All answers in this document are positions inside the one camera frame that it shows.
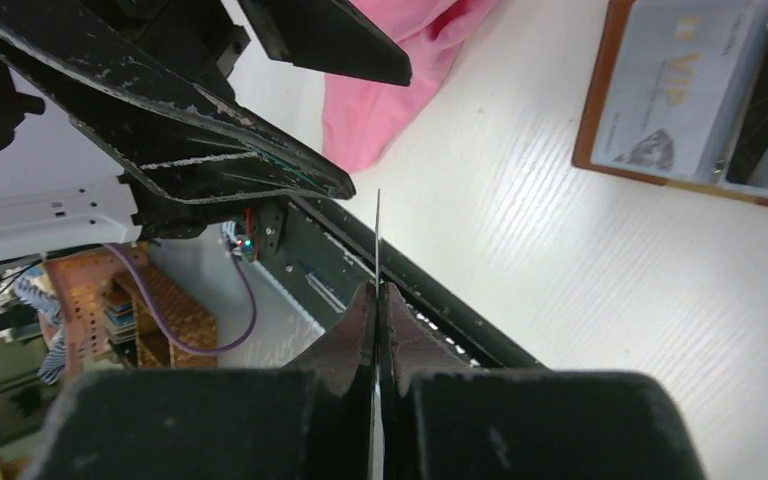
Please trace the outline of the brown leather card holder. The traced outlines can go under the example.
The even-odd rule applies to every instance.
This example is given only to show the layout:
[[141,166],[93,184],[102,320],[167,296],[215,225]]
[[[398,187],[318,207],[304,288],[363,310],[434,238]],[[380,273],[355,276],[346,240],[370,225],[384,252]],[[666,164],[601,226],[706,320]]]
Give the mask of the brown leather card holder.
[[768,207],[768,1],[612,1],[573,166]]

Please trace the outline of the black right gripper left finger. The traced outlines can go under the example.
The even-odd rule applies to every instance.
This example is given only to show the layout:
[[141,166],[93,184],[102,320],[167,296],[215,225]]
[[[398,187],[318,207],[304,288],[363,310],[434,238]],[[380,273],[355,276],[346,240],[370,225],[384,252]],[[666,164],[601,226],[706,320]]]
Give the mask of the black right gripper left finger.
[[26,479],[368,479],[376,290],[287,365],[97,370],[50,408]]

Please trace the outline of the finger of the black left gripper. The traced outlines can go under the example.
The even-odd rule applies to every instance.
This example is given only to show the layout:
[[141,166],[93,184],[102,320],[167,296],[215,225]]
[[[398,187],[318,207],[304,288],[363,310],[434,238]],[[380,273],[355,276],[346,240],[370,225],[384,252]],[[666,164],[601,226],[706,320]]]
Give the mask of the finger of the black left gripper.
[[408,54],[351,2],[240,0],[268,58],[389,85],[412,78]]

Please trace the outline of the black credit card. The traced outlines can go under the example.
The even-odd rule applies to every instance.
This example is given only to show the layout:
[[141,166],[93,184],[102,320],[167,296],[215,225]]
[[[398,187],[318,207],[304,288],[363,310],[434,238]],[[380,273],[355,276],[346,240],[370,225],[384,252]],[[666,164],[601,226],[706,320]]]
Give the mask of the black credit card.
[[374,219],[374,267],[375,267],[375,305],[374,313],[374,335],[373,335],[373,347],[374,347],[374,360],[375,360],[375,376],[374,376],[374,388],[373,388],[373,433],[372,433],[372,466],[371,474],[373,479],[385,478],[385,447],[384,447],[384,430],[383,430],[383,413],[381,405],[381,386],[380,386],[380,341],[379,341],[379,299],[381,288],[381,237],[380,237],[380,218],[381,218],[381,189],[376,191],[376,206],[375,206],[375,219]]

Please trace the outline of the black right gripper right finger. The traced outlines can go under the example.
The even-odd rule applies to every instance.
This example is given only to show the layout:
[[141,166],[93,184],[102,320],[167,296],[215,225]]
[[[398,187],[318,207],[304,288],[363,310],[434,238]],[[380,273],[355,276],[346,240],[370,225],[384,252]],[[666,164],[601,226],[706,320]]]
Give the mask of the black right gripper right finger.
[[624,371],[472,367],[380,288],[388,479],[701,479],[672,398]]

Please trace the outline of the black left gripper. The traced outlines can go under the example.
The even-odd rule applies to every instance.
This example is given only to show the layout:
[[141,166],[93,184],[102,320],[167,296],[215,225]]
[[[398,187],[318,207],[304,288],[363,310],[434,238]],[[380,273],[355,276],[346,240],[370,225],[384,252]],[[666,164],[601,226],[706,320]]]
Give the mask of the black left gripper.
[[[83,5],[0,1],[0,59],[154,194],[185,204],[354,196],[342,169],[211,91],[233,93],[227,78],[250,42],[220,1]],[[46,111],[2,60],[0,151]]]

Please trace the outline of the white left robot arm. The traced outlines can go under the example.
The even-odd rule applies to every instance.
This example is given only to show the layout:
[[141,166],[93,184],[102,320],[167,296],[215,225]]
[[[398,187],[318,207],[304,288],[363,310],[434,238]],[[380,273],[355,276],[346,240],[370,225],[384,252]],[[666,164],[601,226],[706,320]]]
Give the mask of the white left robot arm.
[[264,198],[345,200],[348,173],[237,103],[251,39],[296,67],[405,86],[407,53],[347,1],[0,1],[0,157],[30,115],[61,110],[122,168],[0,193],[0,263],[104,243],[193,238]]

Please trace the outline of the white credit card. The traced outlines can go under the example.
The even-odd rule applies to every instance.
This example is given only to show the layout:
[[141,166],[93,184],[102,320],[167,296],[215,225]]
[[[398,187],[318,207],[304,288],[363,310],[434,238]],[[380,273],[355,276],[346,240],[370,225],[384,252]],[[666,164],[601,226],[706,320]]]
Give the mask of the white credit card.
[[689,180],[723,147],[749,56],[759,1],[637,1],[594,140],[600,166]]

